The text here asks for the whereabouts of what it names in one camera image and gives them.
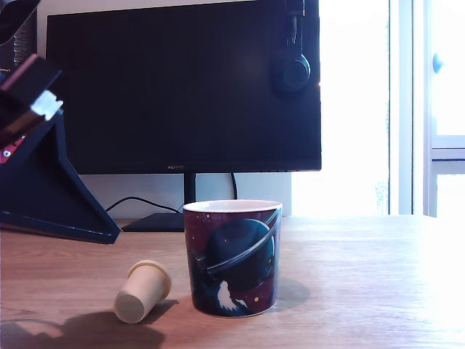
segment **desk surface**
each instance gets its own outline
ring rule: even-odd
[[[463,348],[464,234],[428,217],[285,218],[277,305],[223,319],[192,306],[182,233],[101,246],[2,232],[1,347]],[[166,265],[173,288],[123,324],[113,299],[143,259]]]

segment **window handle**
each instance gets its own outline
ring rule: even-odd
[[[435,53],[433,56],[433,71],[438,74],[441,71],[443,65],[445,65],[445,63],[441,61],[439,55]]]

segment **mug rim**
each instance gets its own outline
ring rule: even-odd
[[[182,207],[183,211],[196,213],[245,213],[282,208],[283,205],[277,201],[252,199],[199,201]]]

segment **black stand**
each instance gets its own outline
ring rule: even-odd
[[[195,202],[195,173],[184,173],[184,203]],[[123,228],[124,231],[184,231],[182,213],[154,213]]]
[[[33,130],[0,166],[1,229],[112,244],[120,228],[66,157],[63,117]]]

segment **space-themed mug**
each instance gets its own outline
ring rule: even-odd
[[[218,200],[184,206],[194,306],[213,316],[253,316],[276,302],[282,205]]]

